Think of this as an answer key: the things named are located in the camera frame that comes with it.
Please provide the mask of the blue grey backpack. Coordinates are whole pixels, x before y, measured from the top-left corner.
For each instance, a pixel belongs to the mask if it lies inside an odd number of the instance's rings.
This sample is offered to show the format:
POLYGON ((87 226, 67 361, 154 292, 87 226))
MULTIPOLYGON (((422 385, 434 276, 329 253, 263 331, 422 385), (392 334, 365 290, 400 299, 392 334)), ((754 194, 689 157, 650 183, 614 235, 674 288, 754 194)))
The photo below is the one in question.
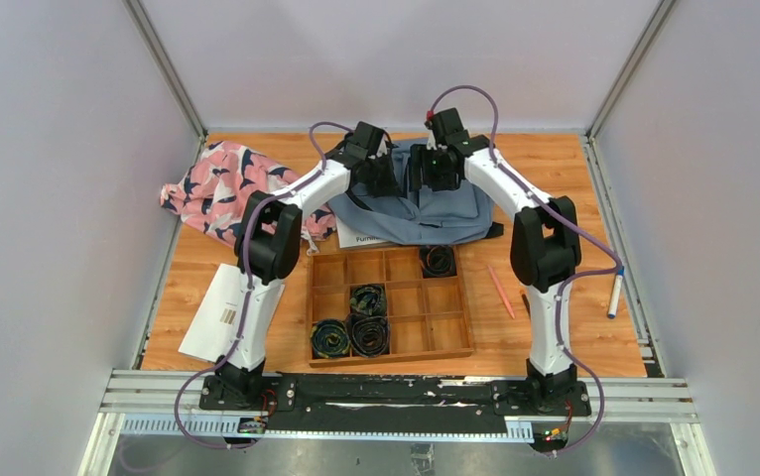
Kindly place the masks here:
POLYGON ((503 236, 504 225, 493 217, 493 200, 466 180, 457 190, 409 190, 410 147, 425 143, 424 138, 403 140, 392 150, 401 196, 340 194, 327 203, 335 219, 392 245, 459 245, 503 236))

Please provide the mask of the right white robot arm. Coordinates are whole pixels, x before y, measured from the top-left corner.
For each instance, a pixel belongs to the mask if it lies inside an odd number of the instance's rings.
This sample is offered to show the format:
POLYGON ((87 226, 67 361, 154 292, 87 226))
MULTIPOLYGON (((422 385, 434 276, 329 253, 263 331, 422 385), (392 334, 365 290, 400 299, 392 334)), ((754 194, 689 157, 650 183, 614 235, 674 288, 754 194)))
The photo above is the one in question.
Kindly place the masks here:
POLYGON ((456 190, 468 182, 513 219, 510 264, 530 302, 532 347, 524 385, 532 410, 550 414, 577 382, 566 355, 573 277, 581 261, 575 206, 551 197, 518 173, 483 135, 471 135, 456 109, 429 111, 426 144, 411 149, 413 189, 456 190))

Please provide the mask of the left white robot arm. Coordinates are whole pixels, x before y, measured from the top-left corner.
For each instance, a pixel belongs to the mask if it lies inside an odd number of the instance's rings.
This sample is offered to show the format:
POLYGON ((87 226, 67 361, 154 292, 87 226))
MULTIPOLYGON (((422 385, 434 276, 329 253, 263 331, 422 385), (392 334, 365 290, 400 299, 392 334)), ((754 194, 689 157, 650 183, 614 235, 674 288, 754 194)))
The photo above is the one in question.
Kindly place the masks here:
POLYGON ((266 335, 284 279, 298 263, 305 219, 355 184, 382 177, 384 172, 375 168, 391 157, 389 134, 362 121, 332 150, 323 151, 314 132, 334 125, 321 121, 311 127, 319 162, 309 173, 274 192, 254 192, 244 211, 235 254, 246 284, 235 336, 213 369, 225 397, 240 410, 253 409, 262 400, 266 335))

